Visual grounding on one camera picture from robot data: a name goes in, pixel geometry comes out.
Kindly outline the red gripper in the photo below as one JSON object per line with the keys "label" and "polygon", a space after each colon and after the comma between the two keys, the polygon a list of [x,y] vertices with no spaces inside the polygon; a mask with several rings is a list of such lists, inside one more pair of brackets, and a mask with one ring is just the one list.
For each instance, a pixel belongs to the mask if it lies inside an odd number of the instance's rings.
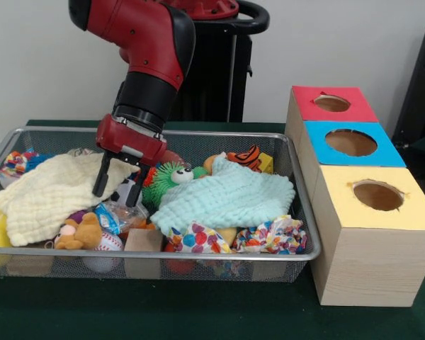
{"label": "red gripper", "polygon": [[156,166],[166,151],[167,143],[163,135],[107,114],[98,125],[96,145],[106,152],[103,154],[92,193],[99,198],[103,195],[112,158],[129,164],[139,164],[139,175],[126,200],[127,207],[135,207],[150,167]]}

